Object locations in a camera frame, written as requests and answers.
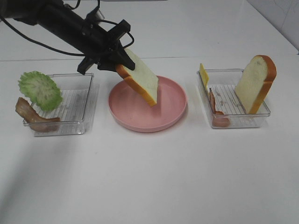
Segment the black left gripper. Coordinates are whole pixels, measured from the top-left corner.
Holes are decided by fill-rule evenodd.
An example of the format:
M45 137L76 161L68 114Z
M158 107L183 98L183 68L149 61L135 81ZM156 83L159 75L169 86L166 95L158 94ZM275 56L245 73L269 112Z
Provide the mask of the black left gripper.
M106 71L116 71L115 65L135 69L135 63L120 42L120 38L130 31L128 22L122 20L106 31L96 21L70 14L67 23L71 31L75 32L71 45L85 55L78 65L79 73L84 75L94 64L98 65L98 70Z

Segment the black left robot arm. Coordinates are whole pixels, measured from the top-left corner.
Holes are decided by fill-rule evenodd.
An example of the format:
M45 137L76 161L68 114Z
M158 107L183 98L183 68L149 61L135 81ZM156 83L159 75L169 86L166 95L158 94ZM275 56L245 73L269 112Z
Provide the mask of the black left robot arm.
M0 19L20 36L23 33L8 23L8 18L31 26L38 24L79 50L77 55L84 59L77 71L82 75L94 64L99 70L116 71L117 65L134 70L135 63L120 42L125 34L130 33L130 25L122 20L106 31L100 27L101 22L106 22L100 5L84 19L74 9L62 0L2 0Z

